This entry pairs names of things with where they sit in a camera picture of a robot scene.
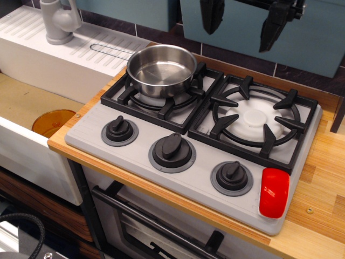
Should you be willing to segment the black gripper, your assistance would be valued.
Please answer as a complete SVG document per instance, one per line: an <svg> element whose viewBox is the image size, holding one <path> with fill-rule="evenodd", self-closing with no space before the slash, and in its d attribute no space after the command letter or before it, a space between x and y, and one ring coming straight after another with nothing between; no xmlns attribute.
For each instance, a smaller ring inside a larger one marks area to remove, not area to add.
<svg viewBox="0 0 345 259"><path fill-rule="evenodd" d="M223 20L224 0L200 0L203 28L207 34L213 34ZM269 13L263 23L260 35L259 52L269 51L279 38L288 19L301 19L305 11L305 0L271 1Z"/></svg>

